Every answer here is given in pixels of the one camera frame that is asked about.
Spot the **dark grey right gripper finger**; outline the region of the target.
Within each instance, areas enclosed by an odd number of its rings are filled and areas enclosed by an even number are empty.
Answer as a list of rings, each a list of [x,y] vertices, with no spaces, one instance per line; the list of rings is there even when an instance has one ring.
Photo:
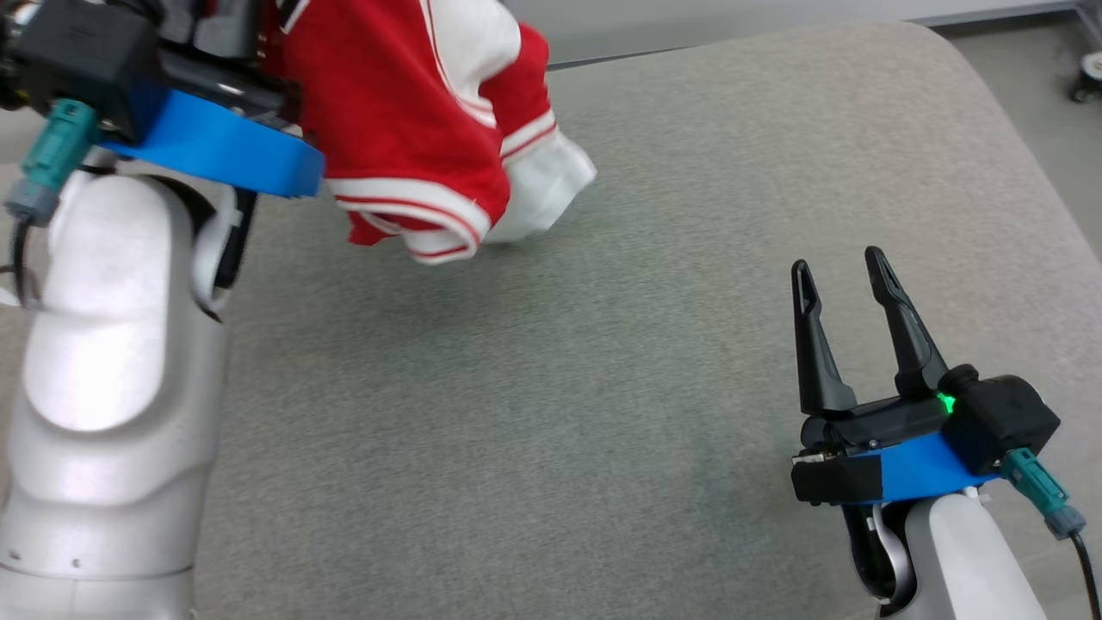
[[[948,372],[944,358],[882,248],[867,247],[864,259],[871,293],[884,309],[890,331],[897,365],[895,388],[904,398],[934,395]]]
[[[857,394],[839,373],[822,325],[822,300],[806,260],[791,268],[795,300],[796,373],[800,407],[808,416],[834,415],[857,407]]]

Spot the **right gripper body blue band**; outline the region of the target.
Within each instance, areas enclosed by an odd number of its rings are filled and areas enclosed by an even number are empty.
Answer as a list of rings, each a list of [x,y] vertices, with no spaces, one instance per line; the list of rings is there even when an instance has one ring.
[[[796,498],[810,504],[874,505],[980,487],[1000,471],[973,474],[942,436],[957,400],[885,398],[857,416],[804,421],[804,448],[790,470]]]

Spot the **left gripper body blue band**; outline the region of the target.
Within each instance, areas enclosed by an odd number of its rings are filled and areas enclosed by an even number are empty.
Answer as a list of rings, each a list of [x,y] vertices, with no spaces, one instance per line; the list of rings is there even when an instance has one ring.
[[[102,107],[123,156],[282,197],[318,192],[324,159],[288,133],[300,88],[276,56],[276,1],[107,1],[107,39],[125,43]]]

